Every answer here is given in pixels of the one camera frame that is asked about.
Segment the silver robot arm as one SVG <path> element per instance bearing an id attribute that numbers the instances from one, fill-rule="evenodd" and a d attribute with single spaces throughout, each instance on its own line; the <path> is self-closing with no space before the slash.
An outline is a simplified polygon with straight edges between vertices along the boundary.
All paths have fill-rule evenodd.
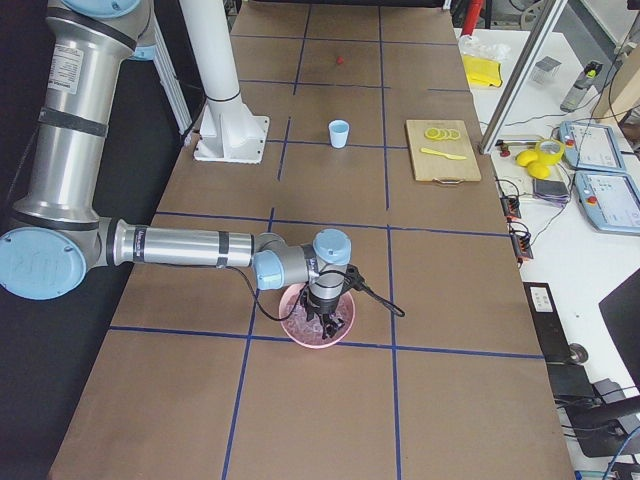
<path id="1" fill-rule="evenodd" d="M 351 242 L 336 229 L 290 246 L 273 233 L 153 228 L 99 216 L 94 190 L 122 62 L 155 44 L 150 1 L 52 1 L 46 20 L 56 44 L 39 114 L 34 167 L 1 238 L 1 284 L 14 295 L 48 300 L 76 288 L 87 272 L 124 262 L 242 271 L 251 293 L 295 292 L 278 319 L 310 348 L 350 330 Z"/>

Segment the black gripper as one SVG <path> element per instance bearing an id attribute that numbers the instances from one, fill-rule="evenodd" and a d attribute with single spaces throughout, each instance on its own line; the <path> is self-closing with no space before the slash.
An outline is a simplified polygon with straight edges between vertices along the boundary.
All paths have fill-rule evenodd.
<path id="1" fill-rule="evenodd" d="M 327 340 L 345 326 L 342 318 L 336 315 L 340 294 L 331 298 L 321 298 L 313 289 L 313 285 L 307 284 L 302 295 L 301 305 L 305 311 L 305 321 L 310 322 L 315 317 L 323 321 L 323 339 Z"/>

